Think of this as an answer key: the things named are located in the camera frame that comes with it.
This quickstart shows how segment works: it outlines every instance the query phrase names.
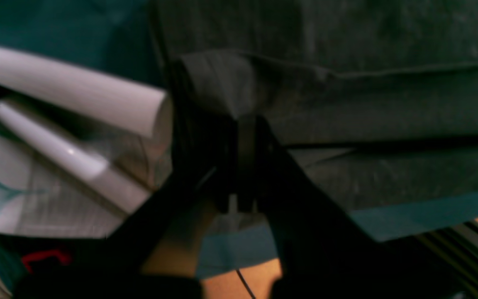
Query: white tube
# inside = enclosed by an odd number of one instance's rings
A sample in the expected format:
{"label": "white tube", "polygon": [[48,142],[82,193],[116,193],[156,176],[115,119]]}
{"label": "white tube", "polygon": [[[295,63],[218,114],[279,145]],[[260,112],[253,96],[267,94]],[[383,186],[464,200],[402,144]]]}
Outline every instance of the white tube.
{"label": "white tube", "polygon": [[0,100],[0,121],[32,148],[106,197],[133,213],[150,192],[114,168],[104,157],[51,121],[13,100]]}
{"label": "white tube", "polygon": [[0,48],[0,85],[146,137],[172,122],[159,88],[20,51]]}

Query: white plastic rod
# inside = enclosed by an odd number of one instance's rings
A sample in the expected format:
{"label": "white plastic rod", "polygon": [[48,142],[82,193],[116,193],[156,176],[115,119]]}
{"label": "white plastic rod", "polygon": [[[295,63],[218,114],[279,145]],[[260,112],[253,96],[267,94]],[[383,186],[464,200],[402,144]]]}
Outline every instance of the white plastic rod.
{"label": "white plastic rod", "polygon": [[1,47],[0,85],[146,137],[172,118],[159,88]]}
{"label": "white plastic rod", "polygon": [[0,121],[32,148],[131,214],[150,191],[113,167],[74,136],[12,99],[0,100]]}

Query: black cord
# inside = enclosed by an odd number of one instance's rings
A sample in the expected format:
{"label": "black cord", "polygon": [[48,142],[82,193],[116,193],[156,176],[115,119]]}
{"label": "black cord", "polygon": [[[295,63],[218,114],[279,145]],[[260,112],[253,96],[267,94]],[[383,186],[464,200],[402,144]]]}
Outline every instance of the black cord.
{"label": "black cord", "polygon": [[239,271],[239,269],[237,269],[235,271],[237,272],[237,275],[239,275],[239,278],[241,279],[241,282],[243,282],[244,287],[246,288],[246,290],[250,294],[250,297],[252,297],[252,299],[256,299],[256,296],[254,296],[254,293],[252,293],[252,290],[250,289],[250,287],[246,283],[246,280],[244,280],[244,277],[243,277],[243,274],[241,274],[241,271]]}

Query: wire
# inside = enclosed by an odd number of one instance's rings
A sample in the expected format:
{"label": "wire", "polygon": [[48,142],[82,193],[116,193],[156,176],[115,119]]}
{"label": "wire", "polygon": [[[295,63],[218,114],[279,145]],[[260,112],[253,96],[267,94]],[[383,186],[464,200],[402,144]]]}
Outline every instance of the wire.
{"label": "wire", "polygon": [[244,280],[244,277],[243,277],[243,274],[241,274],[241,271],[239,271],[239,269],[237,269],[235,271],[237,272],[237,275],[239,275],[239,278],[241,279],[241,282],[243,282],[244,287],[246,288],[246,290],[250,294],[250,297],[252,297],[252,299],[256,299],[256,296],[254,296],[254,293],[252,293],[252,290],[250,289],[250,287],[246,283],[246,280]]}

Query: cable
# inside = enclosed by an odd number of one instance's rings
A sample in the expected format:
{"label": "cable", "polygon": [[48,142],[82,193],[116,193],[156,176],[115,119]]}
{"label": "cable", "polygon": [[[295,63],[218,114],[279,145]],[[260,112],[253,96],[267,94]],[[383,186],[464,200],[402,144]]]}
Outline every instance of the cable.
{"label": "cable", "polygon": [[239,275],[239,278],[241,279],[241,282],[243,282],[244,287],[246,288],[246,290],[250,294],[250,297],[252,297],[252,299],[256,299],[256,296],[254,296],[254,293],[252,293],[252,290],[250,289],[250,287],[246,283],[246,280],[244,280],[244,277],[243,277],[243,274],[241,274],[241,271],[239,271],[239,269],[237,269],[235,271],[237,272],[237,275]]}

